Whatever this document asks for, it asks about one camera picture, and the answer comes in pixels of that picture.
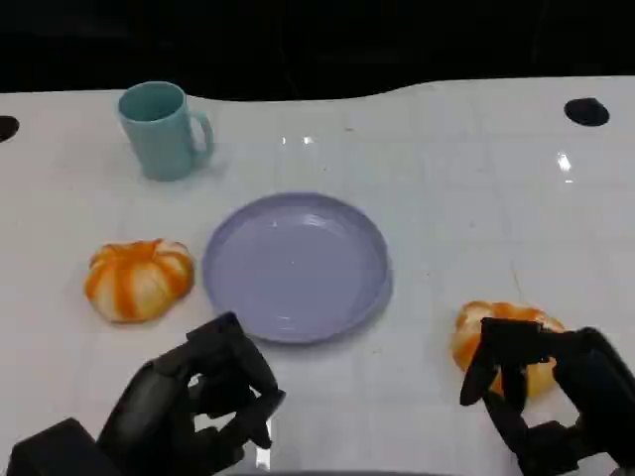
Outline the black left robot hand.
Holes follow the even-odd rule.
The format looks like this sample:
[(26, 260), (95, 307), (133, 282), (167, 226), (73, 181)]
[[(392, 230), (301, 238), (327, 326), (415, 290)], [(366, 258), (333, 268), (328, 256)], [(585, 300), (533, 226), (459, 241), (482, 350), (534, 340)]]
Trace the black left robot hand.
[(108, 417), (97, 445), (124, 475), (214, 475), (252, 442), (285, 392), (233, 312), (190, 331), (145, 363)]

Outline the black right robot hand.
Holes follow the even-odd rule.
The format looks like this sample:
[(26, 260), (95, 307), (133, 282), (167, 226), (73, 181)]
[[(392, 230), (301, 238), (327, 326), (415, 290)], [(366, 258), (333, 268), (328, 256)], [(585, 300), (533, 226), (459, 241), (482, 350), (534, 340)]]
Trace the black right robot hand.
[[(578, 411), (575, 425), (522, 418), (528, 368), (555, 360), (555, 381)], [(534, 321), (485, 317), (464, 376), (460, 402), (483, 401), (525, 475), (563, 475), (606, 453), (621, 470), (634, 468), (634, 376), (606, 337), (585, 327), (553, 332)]]

